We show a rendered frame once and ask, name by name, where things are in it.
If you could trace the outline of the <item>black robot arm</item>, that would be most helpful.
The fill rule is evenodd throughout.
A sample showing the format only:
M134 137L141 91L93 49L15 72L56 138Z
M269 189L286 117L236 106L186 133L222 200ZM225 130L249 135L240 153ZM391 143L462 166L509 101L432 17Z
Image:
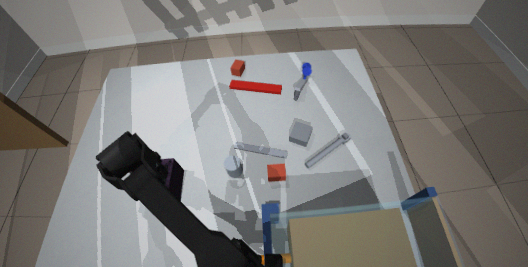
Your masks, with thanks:
M208 229L169 190L165 185L168 166L160 158L136 132L126 131L98 153L96 166L105 180L139 200L186 245L198 267L263 267L259 255L242 239L230 240L225 233Z

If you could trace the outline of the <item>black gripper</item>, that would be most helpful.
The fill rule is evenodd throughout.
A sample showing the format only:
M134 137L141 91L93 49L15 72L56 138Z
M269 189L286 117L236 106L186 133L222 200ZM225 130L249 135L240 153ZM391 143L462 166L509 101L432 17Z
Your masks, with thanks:
M248 254L247 257L249 261L252 259ZM259 257L258 260L262 263L261 255ZM265 253L265 266L263 267L283 267L283 257L280 254Z

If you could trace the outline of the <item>small red cube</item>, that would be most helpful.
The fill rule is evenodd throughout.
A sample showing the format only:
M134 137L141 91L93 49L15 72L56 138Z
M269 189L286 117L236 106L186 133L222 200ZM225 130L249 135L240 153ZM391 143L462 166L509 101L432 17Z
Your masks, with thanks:
M285 164L267 165L268 182L286 180Z
M245 63L239 60L235 60L232 66L230 67L231 74L235 76L240 76L240 77L244 69L245 69Z

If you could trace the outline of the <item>red flat bar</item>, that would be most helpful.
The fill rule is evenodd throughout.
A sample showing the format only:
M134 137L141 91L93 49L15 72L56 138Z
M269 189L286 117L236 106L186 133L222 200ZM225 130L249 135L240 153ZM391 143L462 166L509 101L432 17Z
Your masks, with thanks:
M282 85L231 80L229 88L237 89L237 90L272 93L272 94L281 95Z

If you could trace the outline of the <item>dark grey cylinder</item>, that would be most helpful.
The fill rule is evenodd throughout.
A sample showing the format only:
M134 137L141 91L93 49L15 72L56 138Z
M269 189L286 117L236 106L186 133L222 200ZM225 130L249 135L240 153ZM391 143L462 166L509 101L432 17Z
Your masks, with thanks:
M239 177L243 172L240 160L236 156L227 157L224 160L224 167L228 175L232 178Z

